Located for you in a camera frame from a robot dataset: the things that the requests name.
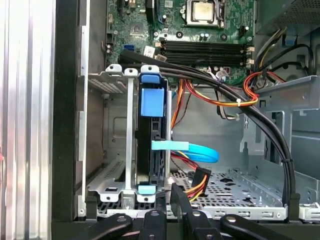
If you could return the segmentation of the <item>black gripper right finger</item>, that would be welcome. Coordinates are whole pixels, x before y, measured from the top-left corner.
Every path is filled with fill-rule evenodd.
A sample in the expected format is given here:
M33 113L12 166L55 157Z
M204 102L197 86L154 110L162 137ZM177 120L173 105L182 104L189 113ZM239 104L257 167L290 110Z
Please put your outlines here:
M220 218L214 227L207 214L192 208L187 194L171 185L171 211L181 224L183 240L274 240L275 233L236 214Z

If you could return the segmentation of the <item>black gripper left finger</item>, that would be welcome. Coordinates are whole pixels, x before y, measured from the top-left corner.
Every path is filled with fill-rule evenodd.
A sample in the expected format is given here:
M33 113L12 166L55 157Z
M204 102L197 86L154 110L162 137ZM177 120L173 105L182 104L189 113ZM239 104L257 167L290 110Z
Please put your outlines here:
M154 209L140 211L135 218L127 215L134 205L134 191L122 192L121 206L123 213L115 213L93 224L84 231L86 240L119 240L132 237L138 240L165 240L167 238L167 204L166 190L154 195L159 202Z

